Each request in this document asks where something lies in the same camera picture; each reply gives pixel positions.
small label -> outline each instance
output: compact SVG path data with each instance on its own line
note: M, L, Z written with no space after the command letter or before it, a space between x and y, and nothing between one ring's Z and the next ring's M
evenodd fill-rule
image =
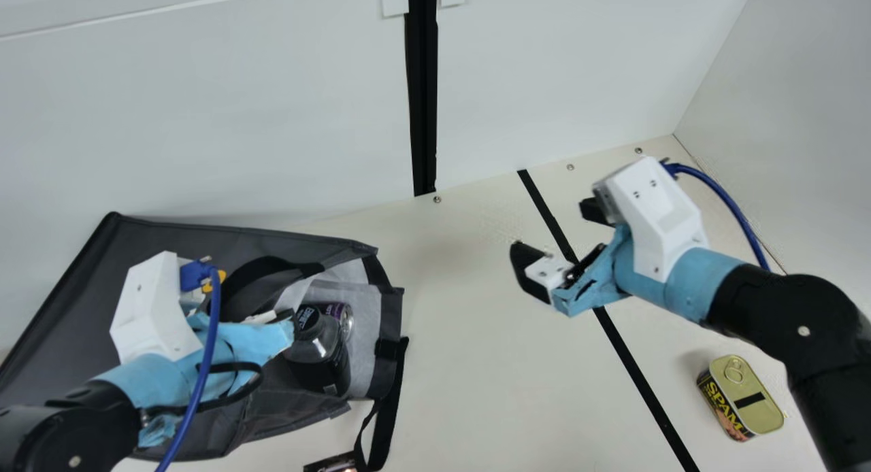
M299 330L304 331L308 329L308 320L310 320L312 315L316 313L317 310L311 307L306 307L305 310L302 311L302 314L299 314L296 317L296 325L299 327Z

gray bag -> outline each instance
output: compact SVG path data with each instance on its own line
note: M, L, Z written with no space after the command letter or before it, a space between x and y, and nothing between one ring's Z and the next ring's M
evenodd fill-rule
M355 318L348 341L351 385L345 397L301 388L279 356L263 367L263 382L248 397L196 415L177 460L224 456L246 441L345 413L346 399L370 398L376 400L373 414L383 411L369 467L383 466L408 344L400 335L403 291L390 286L376 248L348 239L155 223L113 212L91 235L0 367L0 407L40 405L117 366L109 325L127 268L162 251L191 259L211 255L212 264L230 273L222 285L222 320L295 307L302 301L346 302ZM283 260L287 269L275 268L280 263L273 263L273 268L261 263L259 271L234 273L262 258ZM367 469L359 439L355 451L358 469ZM164 452L165 445L138 450L134 456L159 460Z

blue connector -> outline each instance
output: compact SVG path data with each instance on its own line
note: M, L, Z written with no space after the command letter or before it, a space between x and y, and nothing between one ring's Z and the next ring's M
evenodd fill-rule
M209 279L209 274L214 267L202 261L191 261L180 269L180 285L182 292L190 292L203 285L204 280Z

spam label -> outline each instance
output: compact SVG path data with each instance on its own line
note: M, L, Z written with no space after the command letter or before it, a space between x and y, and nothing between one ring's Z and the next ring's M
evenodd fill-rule
M747 441L783 426L783 413L743 358L714 360L696 380L702 395L732 439Z
M697 384L699 385L702 394L707 397L710 408L713 409L713 412L719 418L719 424L723 429L725 429L725 432L727 432L729 436L732 436L732 438L738 441L747 441L756 435L744 425L743 420L741 420L738 413L735 412L735 408L732 407L729 400L725 398L722 389L719 388L719 385L717 385L713 377L710 376L710 372L705 370L705 372L699 376Z

bag handle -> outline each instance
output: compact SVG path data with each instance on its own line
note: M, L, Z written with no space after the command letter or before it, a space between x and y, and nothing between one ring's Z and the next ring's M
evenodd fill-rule
M405 350L408 348L408 338L401 338L396 345L396 372L394 373L393 385L390 392L382 398L374 401L372 411L363 419L360 433L357 434L357 442L354 444L354 462L357 472L377 472L381 470L390 454L390 441L393 440L393 431L396 425L396 412L399 410L399 394L402 389L402 367L405 365ZM376 429L372 435L372 448L369 451L369 461L363 454L363 431L369 425L372 418L378 414Z
M263 383L263 367L256 363L249 363L248 361L231 361L231 363L216 363L209 368L209 375L212 373L226 372L253 372L254 377L251 380L248 380L245 385L240 386L240 388L237 389L236 392L233 392L233 394L218 397L211 401L205 401L205 403L200 403L197 407L197 414L211 411L218 407L229 406L233 403L239 403L242 399L249 397L249 395L257 390L257 388L261 386L261 383ZM186 411L187 406L155 406L147 408L146 414L149 416L157 416L158 414L176 414L177 416L183 416Z
M249 317L257 309L257 307L237 307L240 310L225 310L228 307L227 302L230 302L230 299L257 280L274 275L275 273L281 273L281 271L292 270L299 270L302 273L302 277L307 279L318 273L323 273L325 269L324 265L320 263L292 263L277 256L263 256L252 259L245 265L236 268L224 280L224 283L221 284L220 319L222 322L245 320L246 317Z

